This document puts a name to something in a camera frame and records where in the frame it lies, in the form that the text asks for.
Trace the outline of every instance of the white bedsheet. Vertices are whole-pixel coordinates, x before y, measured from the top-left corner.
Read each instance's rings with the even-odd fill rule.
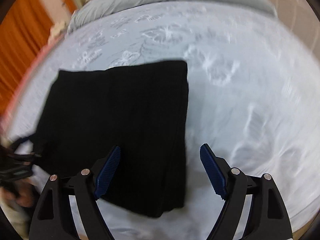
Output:
[[[206,239],[223,206],[200,162],[208,143],[248,175],[270,173],[295,231],[320,207],[320,71],[277,19],[239,6],[170,1],[96,20],[69,35],[36,73],[10,137],[31,133],[59,69],[104,70],[164,59],[188,63],[185,207],[149,219],[98,201],[116,239]],[[36,168],[37,178],[47,175]],[[75,221],[84,233],[71,198]],[[241,237],[246,201],[235,239]]]

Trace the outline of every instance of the blue gripper pad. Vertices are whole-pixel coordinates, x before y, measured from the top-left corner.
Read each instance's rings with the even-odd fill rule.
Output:
[[[113,151],[108,155],[105,164],[103,165],[100,173],[95,179],[95,190],[93,192],[96,199],[99,199],[107,192],[110,182],[115,174],[115,171],[119,165],[121,156],[121,150],[119,146],[116,146]]]
[[[200,147],[200,159],[215,193],[223,200],[227,198],[226,177],[216,162],[216,156],[207,144]]]

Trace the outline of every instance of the metal screw head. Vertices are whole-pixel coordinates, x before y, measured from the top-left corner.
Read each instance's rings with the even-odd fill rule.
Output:
[[[51,176],[50,176],[50,180],[51,180],[51,181],[55,181],[57,178],[58,178],[57,175],[51,175]]]
[[[240,174],[240,170],[237,169],[237,168],[232,168],[232,169],[231,169],[231,172],[232,172],[232,174],[235,174],[235,175]]]
[[[83,169],[82,171],[81,171],[81,174],[82,175],[88,175],[90,173],[90,170],[89,169]]]
[[[263,177],[264,177],[266,180],[271,180],[271,179],[272,179],[271,175],[268,174],[268,173],[264,174]]]

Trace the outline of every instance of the human hand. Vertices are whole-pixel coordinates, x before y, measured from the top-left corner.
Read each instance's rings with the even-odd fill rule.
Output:
[[[32,183],[29,178],[21,179],[15,182],[20,196],[17,198],[14,193],[0,187],[0,196],[7,205],[10,206],[11,201],[15,201],[21,207],[32,207],[34,203],[34,196],[32,193]]]

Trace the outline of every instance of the black cloth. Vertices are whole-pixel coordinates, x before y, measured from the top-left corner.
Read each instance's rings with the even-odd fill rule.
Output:
[[[52,142],[37,165],[73,176],[106,156],[121,160],[103,199],[159,217],[184,205],[187,64],[164,61],[105,71],[60,71],[33,141]]]

